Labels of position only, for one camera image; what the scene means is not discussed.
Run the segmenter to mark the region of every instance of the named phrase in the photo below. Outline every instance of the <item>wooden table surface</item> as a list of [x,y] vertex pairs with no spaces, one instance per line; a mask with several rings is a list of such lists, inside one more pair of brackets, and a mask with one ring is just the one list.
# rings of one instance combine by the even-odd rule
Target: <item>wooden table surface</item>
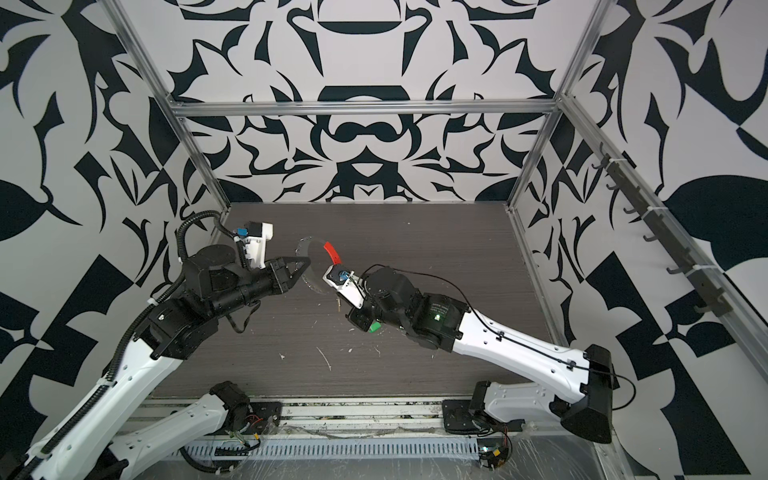
[[[274,224],[267,259],[294,256],[300,239],[322,237],[353,270],[384,263],[443,276],[492,319],[549,341],[502,204],[234,204],[225,226],[249,220]],[[320,273],[329,265],[319,248],[310,256]],[[461,298],[439,280],[409,278],[423,292]],[[234,316],[238,325],[244,310]],[[286,295],[264,299],[245,333],[220,321],[219,332],[153,396],[198,397],[224,380],[252,396],[471,395],[480,380],[528,381],[479,359],[425,349],[390,326],[360,332],[344,318],[347,311],[343,303],[339,311],[334,295],[300,281]]]

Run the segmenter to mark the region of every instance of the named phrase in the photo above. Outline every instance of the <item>metal grate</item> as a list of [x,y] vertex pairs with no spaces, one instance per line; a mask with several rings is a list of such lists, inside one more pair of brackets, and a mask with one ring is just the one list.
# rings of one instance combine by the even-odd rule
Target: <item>metal grate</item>
[[[196,440],[187,446],[198,460],[212,459],[217,447],[233,442]],[[217,460],[350,460],[369,458],[460,458],[477,460],[476,439],[274,439],[245,456],[217,456]],[[168,460],[181,460],[179,452]]]

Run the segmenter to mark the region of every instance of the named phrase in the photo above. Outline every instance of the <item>hook rack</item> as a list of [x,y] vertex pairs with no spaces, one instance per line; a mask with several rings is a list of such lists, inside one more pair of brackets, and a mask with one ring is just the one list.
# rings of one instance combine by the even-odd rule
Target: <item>hook rack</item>
[[624,208],[626,214],[641,213],[641,219],[652,235],[643,235],[647,242],[658,241],[675,262],[675,268],[667,268],[670,275],[685,273],[685,277],[694,286],[699,296],[707,304],[699,313],[712,312],[723,316],[733,310],[728,300],[723,298],[723,288],[716,285],[714,275],[708,273],[717,266],[697,262],[691,251],[690,238],[680,233],[681,228],[663,204],[650,191],[650,188],[635,174],[628,161],[618,161],[604,157],[601,162],[608,176],[615,185],[608,185],[608,190],[620,190],[629,200],[632,208]]

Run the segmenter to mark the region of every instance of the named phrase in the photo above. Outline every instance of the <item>black and white backdrop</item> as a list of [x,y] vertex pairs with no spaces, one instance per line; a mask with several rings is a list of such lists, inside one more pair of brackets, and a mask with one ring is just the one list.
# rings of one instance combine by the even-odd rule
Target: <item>black and white backdrop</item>
[[768,3],[620,0],[575,96],[768,316]]
[[[619,0],[575,96],[764,316],[768,4]],[[768,478],[768,386],[563,120],[518,205],[568,342],[637,379],[614,426],[637,478]],[[631,388],[616,392],[617,405]]]
[[543,114],[191,118],[231,201],[507,200]]
[[217,205],[94,0],[0,1],[0,144],[2,455],[93,386]]
[[180,101],[549,97],[595,0],[129,0]]

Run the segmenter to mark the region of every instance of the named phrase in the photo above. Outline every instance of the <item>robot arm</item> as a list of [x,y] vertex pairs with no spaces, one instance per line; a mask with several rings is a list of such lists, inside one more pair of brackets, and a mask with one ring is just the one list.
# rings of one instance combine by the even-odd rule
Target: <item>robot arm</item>
[[[352,307],[347,319],[362,331],[389,324],[426,348],[474,356],[525,376],[549,392],[541,394],[546,405],[541,398],[536,402],[558,417],[564,428],[592,442],[611,442],[615,374],[606,349],[593,345],[581,351],[546,343],[496,322],[466,302],[422,293],[387,266],[360,277],[339,261],[323,280]],[[503,389],[489,386],[478,384],[473,403],[499,422],[519,418],[500,401]]]
[[[185,225],[217,216],[218,212],[209,211],[187,219],[179,228],[180,250],[186,250]],[[124,336],[127,344],[121,340],[124,349],[119,346],[115,353],[117,360],[113,362],[119,363],[114,375],[100,379],[67,418],[35,443],[24,467],[20,466],[21,471],[16,470],[11,478],[80,480],[95,475],[126,480],[191,440],[223,426],[237,430],[240,424],[245,425],[250,400],[237,386],[224,382],[189,408],[139,432],[115,437],[146,396],[218,331],[219,319],[227,318],[233,329],[242,333],[248,320],[240,329],[231,313],[243,306],[250,306],[253,313],[262,298],[287,292],[309,267],[310,259],[306,257],[278,257],[264,262],[263,242],[268,238],[252,237],[248,230],[239,230],[243,230],[238,232],[243,238],[238,237],[238,241],[259,245],[258,252],[247,250],[250,255],[241,255],[237,262],[231,247],[210,245],[186,258],[180,276],[184,282],[177,280],[169,287],[175,293],[164,293],[159,299],[162,301],[152,299],[154,308],[147,308],[142,313],[144,318],[140,316],[134,322],[135,328],[131,326]],[[249,268],[246,259],[255,267]]]

